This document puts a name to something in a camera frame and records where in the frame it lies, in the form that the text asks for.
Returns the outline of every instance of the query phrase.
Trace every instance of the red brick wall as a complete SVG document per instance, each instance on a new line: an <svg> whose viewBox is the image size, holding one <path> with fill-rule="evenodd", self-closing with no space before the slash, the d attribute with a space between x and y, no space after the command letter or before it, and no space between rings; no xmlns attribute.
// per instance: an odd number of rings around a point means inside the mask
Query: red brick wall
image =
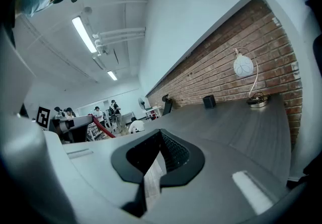
<svg viewBox="0 0 322 224"><path fill-rule="evenodd" d="M261 1L252 0L209 35L184 61L169 73L149 94L150 105L163 106L169 94L174 108L202 103L213 94L216 102L248 97L257 69L250 77L239 78L233 70L233 48L246 47L259 65L257 88L264 94L281 93L289 119L291 141L300 127L302 85L295 54L279 22ZM240 50L249 58L253 56Z"/></svg>

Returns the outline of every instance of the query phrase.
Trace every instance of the black box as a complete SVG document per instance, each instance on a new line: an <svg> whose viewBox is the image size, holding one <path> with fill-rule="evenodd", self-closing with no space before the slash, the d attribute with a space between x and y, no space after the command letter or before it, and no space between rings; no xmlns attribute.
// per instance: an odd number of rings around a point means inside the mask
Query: black box
<svg viewBox="0 0 322 224"><path fill-rule="evenodd" d="M213 109L216 106L215 98L213 95L206 96L202 100L206 109Z"/></svg>

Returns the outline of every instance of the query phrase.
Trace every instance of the gray desk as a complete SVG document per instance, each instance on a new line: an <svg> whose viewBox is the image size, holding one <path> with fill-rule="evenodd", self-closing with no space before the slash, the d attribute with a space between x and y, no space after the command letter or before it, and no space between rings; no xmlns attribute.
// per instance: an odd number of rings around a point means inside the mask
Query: gray desk
<svg viewBox="0 0 322 224"><path fill-rule="evenodd" d="M123 182L110 158L121 145L156 129L165 128L198 146L205 165L187 185L163 188L154 207L140 219L119 208L133 201L137 184ZM273 196L283 198L290 165L290 137L280 96L262 109L245 101L183 107L145 124L145 131L109 140L66 144L46 132L49 155L77 219L93 223L237 223L256 216L232 174L246 170Z"/></svg>

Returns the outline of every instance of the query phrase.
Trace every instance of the ceiling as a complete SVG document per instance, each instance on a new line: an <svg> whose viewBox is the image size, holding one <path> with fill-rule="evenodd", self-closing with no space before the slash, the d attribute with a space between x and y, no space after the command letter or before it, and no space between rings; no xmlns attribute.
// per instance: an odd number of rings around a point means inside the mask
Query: ceiling
<svg viewBox="0 0 322 224"><path fill-rule="evenodd" d="M115 3L121 1L140 3ZM145 27L147 1L142 1L146 0L64 0L32 18L19 17L14 28L17 50L40 81L60 90L114 85L107 70L119 80L137 75L144 38L108 45L112 53L99 57L106 67L101 70L71 20L80 16L94 43L92 35L98 32ZM85 7L92 12L86 13Z"/></svg>

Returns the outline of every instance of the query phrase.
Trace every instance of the white wall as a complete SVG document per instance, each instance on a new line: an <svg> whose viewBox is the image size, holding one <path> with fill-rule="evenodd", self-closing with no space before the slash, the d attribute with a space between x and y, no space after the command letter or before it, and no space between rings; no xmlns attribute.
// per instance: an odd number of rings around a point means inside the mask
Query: white wall
<svg viewBox="0 0 322 224"><path fill-rule="evenodd" d="M322 78L312 49L312 43L321 31L305 1L266 0L291 41L303 86L301 127L291 160L290 178L293 180L303 176L303 168L322 149Z"/></svg>
<svg viewBox="0 0 322 224"><path fill-rule="evenodd" d="M144 114L137 101L139 97L144 99L138 78L118 80L114 86L93 84L84 86L82 89L70 91L61 91L36 80L24 103L29 117L36 118L39 106L50 109L50 117L55 115L54 107L56 106L61 109L71 107L73 111L82 115L81 108L85 106L94 108L97 105L100 108L104 108L104 101L109 100L111 102L114 99L121 107L122 114L133 111L137 118L142 118Z"/></svg>
<svg viewBox="0 0 322 224"><path fill-rule="evenodd" d="M250 0L148 0L139 80L147 94Z"/></svg>

